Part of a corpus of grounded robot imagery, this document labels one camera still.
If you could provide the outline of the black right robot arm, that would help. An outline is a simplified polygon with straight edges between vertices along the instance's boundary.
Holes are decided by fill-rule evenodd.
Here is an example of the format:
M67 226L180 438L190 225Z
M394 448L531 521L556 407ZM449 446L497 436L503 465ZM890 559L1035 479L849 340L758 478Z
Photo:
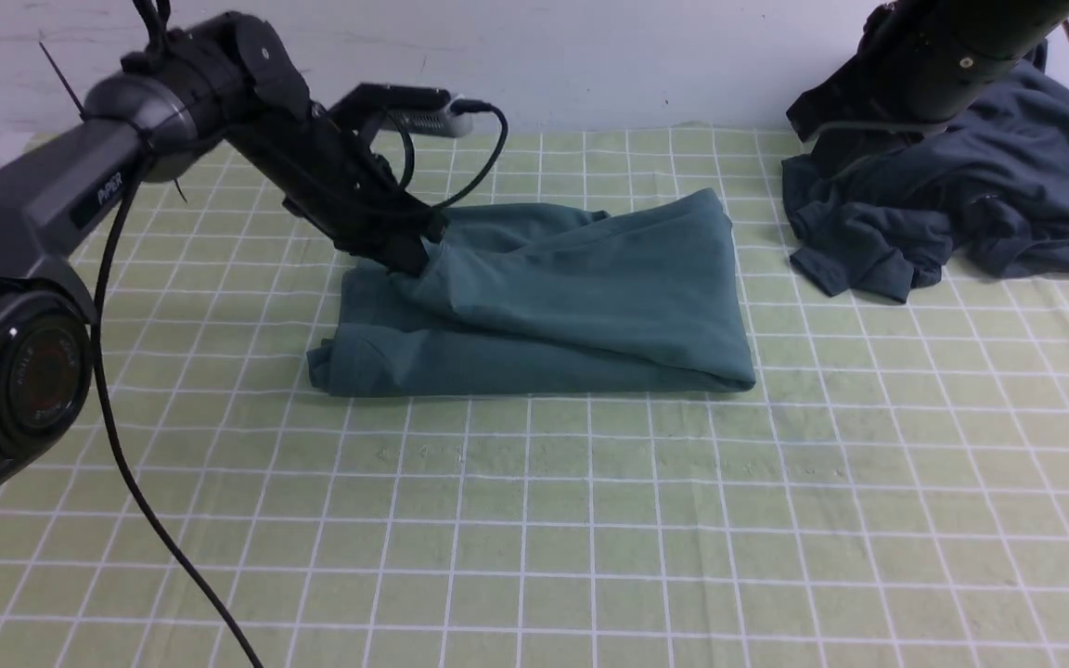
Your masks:
M869 14L856 47L786 119L818 151L882 152L942 131L983 89L1069 19L1069 1L894 1Z

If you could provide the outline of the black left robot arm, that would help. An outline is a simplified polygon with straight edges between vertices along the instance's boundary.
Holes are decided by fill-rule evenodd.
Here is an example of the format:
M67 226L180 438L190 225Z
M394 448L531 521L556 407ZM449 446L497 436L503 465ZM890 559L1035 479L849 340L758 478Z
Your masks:
M229 11L169 29L137 3L144 50L86 94L81 121L0 166L0 486L84 409L100 301L71 257L137 188L181 178L221 141L336 249L410 275L445 216L405 193L360 135L311 97L272 24Z

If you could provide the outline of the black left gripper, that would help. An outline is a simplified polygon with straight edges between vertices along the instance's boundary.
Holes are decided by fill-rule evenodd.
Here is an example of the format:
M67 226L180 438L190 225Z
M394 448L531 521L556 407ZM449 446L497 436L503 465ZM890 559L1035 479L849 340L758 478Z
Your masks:
M384 110L439 109L449 102L441 88L361 83L330 110L297 116L267 109L262 171L283 191L284 206L336 249L416 277L429 261L427 242L441 239L446 219L406 193L372 141L390 125Z

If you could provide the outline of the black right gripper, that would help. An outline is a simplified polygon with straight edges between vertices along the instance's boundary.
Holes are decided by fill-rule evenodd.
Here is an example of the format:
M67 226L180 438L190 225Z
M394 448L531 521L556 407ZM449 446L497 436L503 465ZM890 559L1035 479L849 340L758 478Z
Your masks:
M945 126L943 103L933 98L946 81L943 65L843 65L799 94L785 115L802 141L864 133L918 143Z

